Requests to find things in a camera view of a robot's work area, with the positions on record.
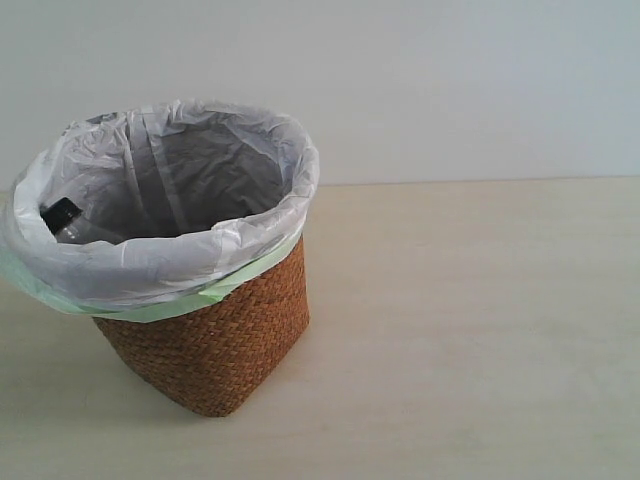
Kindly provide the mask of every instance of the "black bottle cap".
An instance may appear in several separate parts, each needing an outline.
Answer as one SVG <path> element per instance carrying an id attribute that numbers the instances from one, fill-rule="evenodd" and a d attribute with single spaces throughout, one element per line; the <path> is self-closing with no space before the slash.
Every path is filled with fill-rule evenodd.
<path id="1" fill-rule="evenodd" d="M 69 226 L 69 224 L 81 214 L 82 210 L 67 197 L 61 198 L 40 213 L 44 223 L 47 224 L 47 227 L 49 227 L 49 230 L 51 230 L 51 233 L 54 235 Z"/>

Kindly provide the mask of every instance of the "light wooden surface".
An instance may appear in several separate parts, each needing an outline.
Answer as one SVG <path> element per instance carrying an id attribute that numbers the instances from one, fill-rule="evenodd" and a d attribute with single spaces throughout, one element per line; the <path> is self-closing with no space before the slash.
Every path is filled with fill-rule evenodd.
<path id="1" fill-rule="evenodd" d="M 321 189 L 312 325 L 202 419 L 0 284 L 0 478 L 638 479 L 640 179 Z"/>

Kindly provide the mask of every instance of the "white plastic bag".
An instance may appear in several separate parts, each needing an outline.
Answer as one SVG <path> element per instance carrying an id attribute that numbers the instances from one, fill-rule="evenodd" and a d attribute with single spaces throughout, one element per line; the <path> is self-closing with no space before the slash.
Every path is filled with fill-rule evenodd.
<path id="1" fill-rule="evenodd" d="M 264 109 L 176 101 L 73 123 L 14 183 L 0 269 L 83 307 L 172 302 L 291 243 L 318 177 L 302 127 Z M 61 197 L 128 240 L 57 243 L 40 211 Z"/>

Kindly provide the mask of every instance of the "brown woven basket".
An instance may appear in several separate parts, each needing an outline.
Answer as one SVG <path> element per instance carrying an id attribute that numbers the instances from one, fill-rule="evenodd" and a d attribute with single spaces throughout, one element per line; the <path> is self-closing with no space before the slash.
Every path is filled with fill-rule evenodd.
<path id="1" fill-rule="evenodd" d="M 222 302 L 151 323 L 94 318 L 120 358 L 193 412 L 222 417 L 271 373 L 309 323 L 302 239 Z"/>

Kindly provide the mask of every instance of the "wastebasket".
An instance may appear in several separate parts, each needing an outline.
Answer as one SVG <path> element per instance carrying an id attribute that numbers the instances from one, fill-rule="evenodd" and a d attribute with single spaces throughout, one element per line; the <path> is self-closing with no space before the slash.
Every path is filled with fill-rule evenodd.
<path id="1" fill-rule="evenodd" d="M 302 127 L 264 109 L 176 101 L 75 122 L 16 179 L 0 271 L 92 316 L 172 400 L 225 416 L 309 322 L 302 229 L 318 176 Z M 90 243 L 47 228 L 43 208 L 63 197 Z"/>

